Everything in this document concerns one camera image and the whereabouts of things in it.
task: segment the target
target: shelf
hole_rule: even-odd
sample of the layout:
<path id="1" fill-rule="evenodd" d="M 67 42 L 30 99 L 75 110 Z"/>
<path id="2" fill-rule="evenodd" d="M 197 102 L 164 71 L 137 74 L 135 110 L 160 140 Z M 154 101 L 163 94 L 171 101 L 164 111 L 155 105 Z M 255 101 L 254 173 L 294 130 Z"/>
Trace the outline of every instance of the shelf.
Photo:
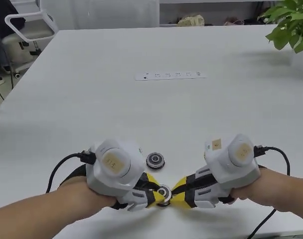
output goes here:
<path id="1" fill-rule="evenodd" d="M 204 3 L 204 2 L 245 2 L 245 1 L 267 1 L 267 0 L 160 0 L 160 4 Z"/>

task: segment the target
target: floor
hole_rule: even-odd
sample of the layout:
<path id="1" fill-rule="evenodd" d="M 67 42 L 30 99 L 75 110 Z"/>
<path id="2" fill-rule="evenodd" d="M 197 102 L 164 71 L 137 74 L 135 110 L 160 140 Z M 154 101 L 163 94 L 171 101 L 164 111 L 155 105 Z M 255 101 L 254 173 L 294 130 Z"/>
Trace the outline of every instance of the floor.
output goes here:
<path id="1" fill-rule="evenodd" d="M 0 85 L 0 93 L 1 95 L 6 98 L 8 96 L 8 94 L 11 92 L 11 76 L 10 75 L 6 75 L 6 74 L 0 74 L 2 76 L 2 78 L 4 79 L 5 83 Z M 19 82 L 19 79 L 16 79 L 15 77 L 13 77 L 13 82 L 14 82 L 14 86 Z"/>

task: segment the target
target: finger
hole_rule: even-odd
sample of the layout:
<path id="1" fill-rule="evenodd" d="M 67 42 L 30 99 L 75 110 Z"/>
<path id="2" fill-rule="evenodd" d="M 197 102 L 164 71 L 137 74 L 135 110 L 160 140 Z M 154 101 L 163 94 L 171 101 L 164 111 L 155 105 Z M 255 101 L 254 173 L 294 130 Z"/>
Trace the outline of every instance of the finger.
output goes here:
<path id="1" fill-rule="evenodd" d="M 233 198 L 239 198 L 240 200 L 245 200 L 248 198 L 248 193 L 247 193 L 247 188 L 243 187 L 243 188 L 234 188 L 231 190 L 231 196 Z"/>
<path id="2" fill-rule="evenodd" d="M 105 207 L 112 207 L 116 203 L 116 198 L 100 195 L 100 203 Z"/>

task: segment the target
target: white power strip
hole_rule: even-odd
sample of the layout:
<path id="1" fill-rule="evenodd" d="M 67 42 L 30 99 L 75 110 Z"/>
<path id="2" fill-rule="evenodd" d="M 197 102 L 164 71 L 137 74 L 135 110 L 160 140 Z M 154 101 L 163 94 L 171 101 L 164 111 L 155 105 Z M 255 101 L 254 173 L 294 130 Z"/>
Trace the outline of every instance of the white power strip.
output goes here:
<path id="1" fill-rule="evenodd" d="M 200 71 L 145 72 L 135 75 L 136 81 L 207 78 Z"/>

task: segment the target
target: hand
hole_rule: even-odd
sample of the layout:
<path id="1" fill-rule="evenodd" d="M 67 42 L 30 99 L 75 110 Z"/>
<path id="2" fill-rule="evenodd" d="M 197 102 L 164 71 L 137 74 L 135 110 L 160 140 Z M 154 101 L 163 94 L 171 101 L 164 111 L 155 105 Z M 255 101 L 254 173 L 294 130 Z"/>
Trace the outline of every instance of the hand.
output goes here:
<path id="1" fill-rule="evenodd" d="M 290 201 L 290 176 L 264 168 L 260 169 L 261 177 L 252 184 L 233 189 L 231 196 L 251 201 L 263 206 L 272 206 L 279 211 L 286 211 L 285 205 Z"/>
<path id="2" fill-rule="evenodd" d="M 75 212 L 75 221 L 89 218 L 102 208 L 111 207 L 116 203 L 115 198 L 99 195 L 89 189 L 86 177 L 83 176 L 67 180 L 58 188 L 57 193 L 71 204 L 71 210 Z"/>

